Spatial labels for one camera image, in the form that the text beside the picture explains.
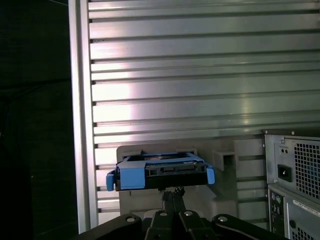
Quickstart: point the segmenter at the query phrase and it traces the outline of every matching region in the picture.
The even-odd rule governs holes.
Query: blue hard drive caddy
[[[191,152],[127,156],[106,176],[108,191],[165,189],[215,183],[211,165]]]

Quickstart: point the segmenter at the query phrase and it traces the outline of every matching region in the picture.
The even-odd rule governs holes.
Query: ventilation grille
[[[292,232],[292,239],[293,240],[315,240],[312,236],[310,236],[305,231],[301,230],[301,228],[298,227],[298,232],[295,233]]]
[[[297,190],[320,200],[319,145],[297,143],[294,156]]]

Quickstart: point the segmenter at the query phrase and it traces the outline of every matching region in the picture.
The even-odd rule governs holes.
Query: label sticker
[[[320,212],[312,209],[311,207],[308,207],[304,204],[302,204],[301,202],[298,202],[296,200],[293,200],[293,204],[297,205],[298,207],[308,211],[309,213],[312,213],[313,215],[316,215],[318,218],[320,218]]]

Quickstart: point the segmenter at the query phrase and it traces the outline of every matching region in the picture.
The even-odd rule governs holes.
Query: computer tower
[[[292,240],[320,240],[320,205],[278,184],[268,186],[270,231]]]
[[[320,132],[265,131],[267,183],[320,204]]]
[[[266,130],[270,231],[320,240],[320,132]]]

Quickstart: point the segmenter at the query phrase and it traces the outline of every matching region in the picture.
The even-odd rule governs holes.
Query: metal panel
[[[265,198],[267,189],[248,189],[238,191],[238,200]]]
[[[104,224],[116,217],[120,216],[120,211],[101,212],[98,214],[99,224]]]
[[[310,11],[318,8],[316,0],[267,0],[245,1],[190,0],[190,1],[112,1],[89,3],[91,19],[154,17],[154,16],[192,16],[192,15],[222,15],[228,13],[265,13]]]
[[[314,30],[320,27],[320,23],[317,21],[319,14],[271,15],[269,17],[268,24],[264,24],[265,16],[95,22],[90,24],[90,38],[250,33],[257,32],[257,30],[259,32]]]
[[[240,203],[238,216],[243,220],[265,219],[267,217],[267,203],[265,201]]]
[[[80,232],[119,214],[111,204],[117,194],[103,192],[122,145],[320,126],[317,0],[75,2],[69,0]],[[254,152],[235,148],[243,158],[262,152],[260,143]],[[262,159],[239,163],[241,180],[265,174]]]
[[[195,54],[310,51],[320,49],[320,33],[107,41],[91,43],[90,48],[92,60]]]
[[[264,153],[262,139],[235,140],[234,151],[239,157],[260,156]]]
[[[263,177],[266,175],[264,159],[239,161],[236,169],[237,178]]]
[[[259,223],[253,223],[253,224],[258,226],[259,228],[268,230],[268,223],[266,223],[266,222],[259,222]]]

